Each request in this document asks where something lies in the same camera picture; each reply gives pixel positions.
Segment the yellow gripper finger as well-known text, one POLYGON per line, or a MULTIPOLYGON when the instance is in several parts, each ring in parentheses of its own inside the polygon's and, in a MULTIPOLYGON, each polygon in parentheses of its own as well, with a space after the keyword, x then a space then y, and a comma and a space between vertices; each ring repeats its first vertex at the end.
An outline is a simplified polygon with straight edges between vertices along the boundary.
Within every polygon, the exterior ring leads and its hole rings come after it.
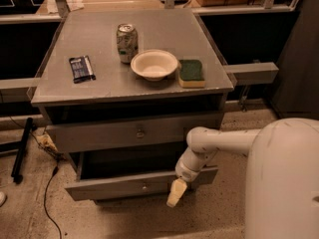
POLYGON ((184 180, 181 178, 176 179, 172 184, 170 188, 170 193, 167 198, 166 205, 168 207, 175 207, 183 194, 185 193, 187 189, 187 184, 184 180))

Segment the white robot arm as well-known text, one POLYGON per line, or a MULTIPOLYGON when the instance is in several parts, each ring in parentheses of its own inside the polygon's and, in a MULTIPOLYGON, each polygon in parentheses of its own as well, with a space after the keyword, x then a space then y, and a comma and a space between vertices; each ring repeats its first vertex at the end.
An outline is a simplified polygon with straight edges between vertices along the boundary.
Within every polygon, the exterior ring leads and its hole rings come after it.
POLYGON ((245 239, 319 239, 319 121, 279 119, 262 129, 220 131, 195 127, 176 166, 166 205, 219 151, 248 157, 245 239))

